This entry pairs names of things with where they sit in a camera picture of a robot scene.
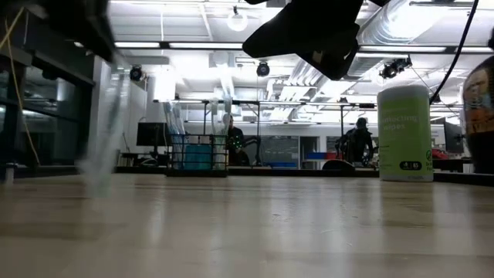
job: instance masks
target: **disinfecting wipes container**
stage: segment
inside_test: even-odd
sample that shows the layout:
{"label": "disinfecting wipes container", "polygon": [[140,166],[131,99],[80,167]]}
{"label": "disinfecting wipes container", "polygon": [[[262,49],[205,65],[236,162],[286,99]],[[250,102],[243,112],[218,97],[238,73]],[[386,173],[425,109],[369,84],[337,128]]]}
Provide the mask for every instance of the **disinfecting wipes container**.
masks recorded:
{"label": "disinfecting wipes container", "polygon": [[383,181],[432,181],[429,90],[397,86],[377,95]]}

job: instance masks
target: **red object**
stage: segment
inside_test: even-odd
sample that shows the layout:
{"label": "red object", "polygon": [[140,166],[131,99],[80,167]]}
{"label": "red object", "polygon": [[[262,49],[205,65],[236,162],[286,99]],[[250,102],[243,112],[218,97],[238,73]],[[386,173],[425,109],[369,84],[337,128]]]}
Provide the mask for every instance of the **red object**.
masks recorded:
{"label": "red object", "polygon": [[449,159],[449,156],[445,151],[433,148],[432,159]]}

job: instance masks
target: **green label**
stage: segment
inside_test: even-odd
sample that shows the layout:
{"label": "green label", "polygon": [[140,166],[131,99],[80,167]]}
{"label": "green label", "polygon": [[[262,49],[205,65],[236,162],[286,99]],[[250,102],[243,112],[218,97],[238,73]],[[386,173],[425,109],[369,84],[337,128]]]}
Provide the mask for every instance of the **green label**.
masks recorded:
{"label": "green label", "polygon": [[420,176],[434,172],[428,100],[407,98],[379,105],[379,171]]}

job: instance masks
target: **monitor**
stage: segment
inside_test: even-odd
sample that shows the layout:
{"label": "monitor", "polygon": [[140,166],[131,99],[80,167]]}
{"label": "monitor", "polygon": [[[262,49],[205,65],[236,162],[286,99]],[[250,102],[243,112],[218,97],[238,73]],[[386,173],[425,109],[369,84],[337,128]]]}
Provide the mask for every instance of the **monitor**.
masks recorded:
{"label": "monitor", "polygon": [[444,122],[446,151],[450,154],[463,154],[462,127]]}
{"label": "monitor", "polygon": [[171,136],[166,123],[139,123],[137,146],[171,146]]}

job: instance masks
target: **person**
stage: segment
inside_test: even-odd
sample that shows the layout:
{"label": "person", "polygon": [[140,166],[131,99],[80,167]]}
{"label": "person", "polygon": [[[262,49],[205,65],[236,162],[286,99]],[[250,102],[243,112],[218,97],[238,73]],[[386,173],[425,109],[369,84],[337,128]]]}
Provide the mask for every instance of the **person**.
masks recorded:
{"label": "person", "polygon": [[223,123],[228,125],[227,149],[229,165],[249,165],[249,156],[242,150],[244,144],[244,133],[240,128],[234,127],[233,116],[225,114]]}
{"label": "person", "polygon": [[359,118],[355,128],[348,131],[340,139],[340,149],[343,152],[343,158],[350,162],[360,162],[364,160],[365,146],[369,148],[369,161],[374,156],[374,146],[372,145],[372,133],[367,129],[367,120]]}

